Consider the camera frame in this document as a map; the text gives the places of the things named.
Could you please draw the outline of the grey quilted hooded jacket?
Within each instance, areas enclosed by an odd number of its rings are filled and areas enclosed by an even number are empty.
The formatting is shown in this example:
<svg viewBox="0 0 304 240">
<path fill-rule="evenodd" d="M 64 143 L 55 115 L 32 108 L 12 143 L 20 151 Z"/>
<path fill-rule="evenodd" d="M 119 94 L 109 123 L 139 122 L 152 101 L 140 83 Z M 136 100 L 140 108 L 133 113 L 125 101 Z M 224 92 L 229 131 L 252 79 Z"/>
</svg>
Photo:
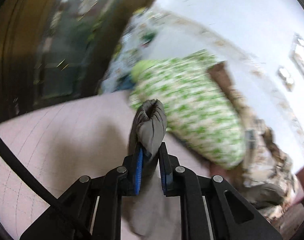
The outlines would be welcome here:
<svg viewBox="0 0 304 240">
<path fill-rule="evenodd" d="M 180 239 L 179 198 L 164 196 L 158 175 L 156 157 L 167 128 L 167 117 L 159 100 L 146 100 L 134 117 L 128 143 L 128 154 L 136 144 L 143 146 L 143 172 L 139 195 L 128 197 L 123 217 L 140 239 Z"/>
</svg>

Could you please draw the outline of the pink quilted mattress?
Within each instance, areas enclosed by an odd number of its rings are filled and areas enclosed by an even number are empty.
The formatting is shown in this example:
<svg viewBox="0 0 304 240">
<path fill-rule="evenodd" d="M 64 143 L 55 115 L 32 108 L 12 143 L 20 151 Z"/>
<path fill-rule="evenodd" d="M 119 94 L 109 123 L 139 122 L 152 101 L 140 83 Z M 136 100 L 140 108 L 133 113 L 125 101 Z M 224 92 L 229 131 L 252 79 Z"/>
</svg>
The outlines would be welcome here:
<svg viewBox="0 0 304 240">
<path fill-rule="evenodd" d="M 34 177 L 59 197 L 80 176 L 103 176 L 127 155 L 134 110 L 128 92 L 93 96 L 0 124 L 0 137 Z M 0 158 L 0 223 L 13 239 L 47 209 Z"/>
</svg>

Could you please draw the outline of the wooden glass panel door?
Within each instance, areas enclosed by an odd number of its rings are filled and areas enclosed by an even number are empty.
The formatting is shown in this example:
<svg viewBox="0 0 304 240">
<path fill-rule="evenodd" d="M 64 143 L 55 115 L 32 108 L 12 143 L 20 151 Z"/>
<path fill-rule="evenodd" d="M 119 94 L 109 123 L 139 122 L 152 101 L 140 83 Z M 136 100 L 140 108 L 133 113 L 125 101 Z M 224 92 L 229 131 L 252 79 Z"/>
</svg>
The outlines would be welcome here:
<svg viewBox="0 0 304 240">
<path fill-rule="evenodd" d="M 92 96 L 136 9 L 154 0 L 0 0 L 0 123 Z"/>
</svg>

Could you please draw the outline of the green checkered pillow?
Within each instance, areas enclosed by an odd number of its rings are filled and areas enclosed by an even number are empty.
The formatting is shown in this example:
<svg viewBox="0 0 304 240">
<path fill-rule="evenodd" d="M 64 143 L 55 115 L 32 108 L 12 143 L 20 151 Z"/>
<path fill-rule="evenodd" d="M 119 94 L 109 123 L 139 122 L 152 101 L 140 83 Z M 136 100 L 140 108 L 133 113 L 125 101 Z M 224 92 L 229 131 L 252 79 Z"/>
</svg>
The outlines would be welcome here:
<svg viewBox="0 0 304 240">
<path fill-rule="evenodd" d="M 196 153 L 229 170 L 245 156 L 240 118 L 208 70 L 218 62 L 203 49 L 186 57 L 140 60 L 131 69 L 130 105 L 164 105 L 167 130 Z"/>
</svg>

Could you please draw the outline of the leaf print beige blanket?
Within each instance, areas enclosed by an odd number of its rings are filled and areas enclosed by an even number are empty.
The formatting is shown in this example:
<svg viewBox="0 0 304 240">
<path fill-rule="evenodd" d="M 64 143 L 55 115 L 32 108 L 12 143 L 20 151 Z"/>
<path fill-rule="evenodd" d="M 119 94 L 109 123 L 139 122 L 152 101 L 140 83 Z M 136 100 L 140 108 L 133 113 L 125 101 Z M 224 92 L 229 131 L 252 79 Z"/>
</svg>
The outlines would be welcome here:
<svg viewBox="0 0 304 240">
<path fill-rule="evenodd" d="M 232 185 L 257 209 L 290 206 L 299 188 L 290 156 L 278 148 L 273 130 L 234 88 L 225 62 L 211 66 L 207 72 L 232 103 L 245 131 L 245 157 L 229 173 Z"/>
</svg>

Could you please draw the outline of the floral plastic bag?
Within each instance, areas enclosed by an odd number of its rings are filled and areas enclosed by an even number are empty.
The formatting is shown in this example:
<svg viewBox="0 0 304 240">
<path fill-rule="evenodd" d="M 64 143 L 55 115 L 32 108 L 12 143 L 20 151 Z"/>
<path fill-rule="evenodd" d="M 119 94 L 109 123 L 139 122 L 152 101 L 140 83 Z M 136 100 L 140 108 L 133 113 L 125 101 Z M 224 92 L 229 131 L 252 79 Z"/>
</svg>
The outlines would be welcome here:
<svg viewBox="0 0 304 240">
<path fill-rule="evenodd" d="M 129 19 L 117 43 L 98 94 L 132 89 L 135 85 L 131 70 L 146 54 L 164 24 L 165 12 L 155 8 L 139 8 Z"/>
</svg>

